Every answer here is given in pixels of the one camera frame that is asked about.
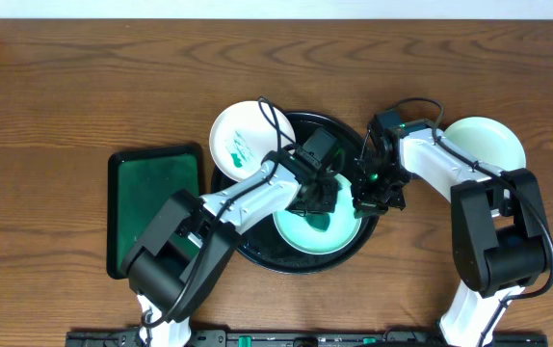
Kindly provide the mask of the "green scouring sponge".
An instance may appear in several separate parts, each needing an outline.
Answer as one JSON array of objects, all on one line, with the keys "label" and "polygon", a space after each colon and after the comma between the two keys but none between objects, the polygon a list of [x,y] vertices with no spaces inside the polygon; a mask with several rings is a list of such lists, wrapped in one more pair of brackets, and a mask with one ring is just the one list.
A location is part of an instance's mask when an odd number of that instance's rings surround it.
[{"label": "green scouring sponge", "polygon": [[330,214],[309,214],[304,217],[307,224],[315,231],[326,232],[330,226]]}]

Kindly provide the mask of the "pale green plate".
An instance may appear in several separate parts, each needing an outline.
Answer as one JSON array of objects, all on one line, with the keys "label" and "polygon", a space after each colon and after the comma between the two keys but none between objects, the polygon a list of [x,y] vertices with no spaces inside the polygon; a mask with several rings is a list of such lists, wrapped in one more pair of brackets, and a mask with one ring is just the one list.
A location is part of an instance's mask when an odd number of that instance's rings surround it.
[{"label": "pale green plate", "polygon": [[483,117],[469,117],[451,124],[443,135],[476,159],[506,171],[526,167],[522,143],[503,123]]},{"label": "pale green plate", "polygon": [[273,214],[276,230],[284,241],[294,249],[306,254],[332,254],[353,241],[360,229],[361,218],[356,217],[351,192],[351,182],[342,174],[339,183],[335,210],[330,214],[330,226],[326,232],[313,230],[303,216],[289,211]]}]

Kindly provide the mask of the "white plate with green smear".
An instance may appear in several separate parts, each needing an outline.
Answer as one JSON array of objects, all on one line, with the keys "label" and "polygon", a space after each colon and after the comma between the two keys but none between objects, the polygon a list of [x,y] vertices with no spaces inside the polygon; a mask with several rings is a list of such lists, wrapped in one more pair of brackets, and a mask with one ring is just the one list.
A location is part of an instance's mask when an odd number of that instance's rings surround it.
[{"label": "white plate with green smear", "polygon": [[235,103],[214,121],[209,135],[209,150],[218,169],[238,182],[257,172],[266,154],[278,150],[276,115],[282,133],[281,145],[296,142],[291,122],[278,108],[265,101]]}]

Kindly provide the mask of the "pale green plate front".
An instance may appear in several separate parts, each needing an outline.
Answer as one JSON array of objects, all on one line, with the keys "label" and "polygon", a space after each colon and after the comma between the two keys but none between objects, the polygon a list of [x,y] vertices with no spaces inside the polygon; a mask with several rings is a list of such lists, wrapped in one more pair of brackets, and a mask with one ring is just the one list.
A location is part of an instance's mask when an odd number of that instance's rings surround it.
[{"label": "pale green plate front", "polygon": [[483,117],[469,117],[451,124],[443,135],[476,159],[506,171],[526,167],[522,143],[503,123]]}]

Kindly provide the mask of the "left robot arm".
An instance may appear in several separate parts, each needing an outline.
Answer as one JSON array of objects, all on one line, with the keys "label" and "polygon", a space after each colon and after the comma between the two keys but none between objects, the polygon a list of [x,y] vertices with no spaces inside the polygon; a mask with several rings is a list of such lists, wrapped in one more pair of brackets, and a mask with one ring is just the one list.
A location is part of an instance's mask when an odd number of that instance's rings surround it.
[{"label": "left robot arm", "polygon": [[217,193],[173,193],[124,256],[120,270],[143,308],[149,346],[183,346],[189,319],[207,299],[245,234],[266,217],[293,210],[323,214],[336,205],[337,150],[287,146]]}]

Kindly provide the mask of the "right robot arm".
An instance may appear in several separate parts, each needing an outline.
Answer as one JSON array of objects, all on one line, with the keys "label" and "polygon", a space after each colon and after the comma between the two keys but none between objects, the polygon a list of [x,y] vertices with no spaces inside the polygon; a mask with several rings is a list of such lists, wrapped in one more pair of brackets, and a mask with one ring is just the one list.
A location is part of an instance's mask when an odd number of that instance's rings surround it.
[{"label": "right robot arm", "polygon": [[512,302],[553,285],[553,240],[521,142],[506,125],[483,117],[442,131],[431,120],[376,116],[367,138],[375,148],[357,161],[355,208],[367,214],[403,208],[403,188],[413,177],[448,200],[461,282],[439,319],[440,335],[449,346],[490,345]]}]

